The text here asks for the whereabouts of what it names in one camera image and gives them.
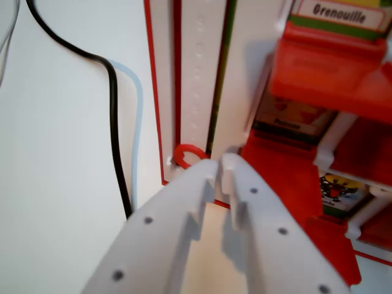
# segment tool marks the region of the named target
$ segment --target white panel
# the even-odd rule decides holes
[[[181,144],[204,150],[221,49],[225,0],[183,0],[181,16]],[[194,164],[198,158],[185,156]]]
[[[357,240],[351,240],[351,243],[353,244],[353,248],[356,251],[377,257],[379,259],[386,260],[388,262],[392,262],[392,252],[391,251],[386,251],[381,248],[371,246],[369,244],[363,243],[361,241]]]
[[[163,178],[171,181],[175,166],[171,162],[175,141],[173,0],[150,0],[153,27],[155,73],[158,92],[160,144]]]
[[[211,158],[245,144],[290,5],[285,0],[237,2]]]

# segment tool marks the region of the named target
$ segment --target label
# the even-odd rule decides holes
[[[302,0],[298,15],[377,31],[385,18],[381,9],[373,9],[322,0]]]
[[[264,123],[274,124],[275,126],[296,130],[298,132],[302,132],[309,135],[314,135],[317,130],[315,126],[309,124],[302,124],[300,122],[291,121],[289,119],[278,118],[276,116],[267,113],[263,113],[258,120]]]

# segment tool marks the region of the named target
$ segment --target green strip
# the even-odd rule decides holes
[[[335,207],[331,207],[328,205],[323,205],[323,208],[324,208],[324,214],[326,214],[327,216],[336,217],[338,219],[344,219],[348,213],[344,210],[340,210],[340,209],[337,209]]]
[[[347,26],[340,23],[330,23],[329,21],[315,20],[313,18],[299,17],[297,15],[291,15],[290,20],[297,26],[336,32],[338,34],[354,36],[366,40],[377,40],[378,38],[383,37],[382,32],[356,28],[354,26]]]
[[[219,104],[221,104],[222,88],[225,79],[228,49],[230,48],[230,41],[232,39],[235,7],[237,5],[237,0],[227,1],[227,5],[229,5],[229,7],[227,12],[226,23],[224,24],[226,26],[226,33],[223,36],[223,48],[222,48],[222,56],[221,56],[222,59],[220,61],[220,64],[218,65],[221,66],[222,68],[219,72],[219,76],[217,77],[214,104],[213,104],[213,110],[211,112],[211,120],[210,120],[211,122],[209,125],[209,132],[208,132],[208,139],[207,139],[207,149],[206,149],[207,154],[211,154],[211,151],[213,150],[216,121],[218,119]]]

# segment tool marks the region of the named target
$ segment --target colorful sticker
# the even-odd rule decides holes
[[[296,0],[289,20],[294,25],[367,40],[387,38],[392,0]]]
[[[265,91],[253,128],[314,145],[335,114],[332,110],[283,99]]]
[[[367,185],[327,173],[320,177],[324,213],[345,218],[369,194]]]

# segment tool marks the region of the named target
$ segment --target black cable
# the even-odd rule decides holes
[[[86,52],[75,45],[72,45],[71,43],[68,43],[64,39],[60,38],[57,36],[49,27],[48,25],[43,21],[41,16],[39,15],[37,11],[37,7],[35,4],[35,0],[26,0],[27,5],[30,9],[31,14],[33,17],[36,19],[38,24],[41,26],[41,28],[57,43],[60,45],[68,48],[72,52],[75,52],[76,54],[88,58],[90,60],[96,61],[101,63],[107,70],[108,75],[109,75],[109,92],[110,92],[110,139],[111,139],[111,153],[113,155],[113,163],[115,166],[115,171],[116,171],[116,176],[117,176],[117,181],[118,181],[118,186],[120,189],[120,194],[121,194],[121,199],[122,199],[122,204],[124,205],[124,211],[126,217],[130,217],[132,214],[132,206],[130,204],[129,196],[128,196],[128,191],[127,191],[127,184],[125,182],[125,177],[124,177],[124,172],[123,172],[123,165],[121,164],[121,158],[120,158],[120,148],[119,148],[119,142],[118,142],[118,101],[117,101],[117,76],[116,76],[116,71],[112,64],[107,61],[105,58],[91,54],[89,52]]]

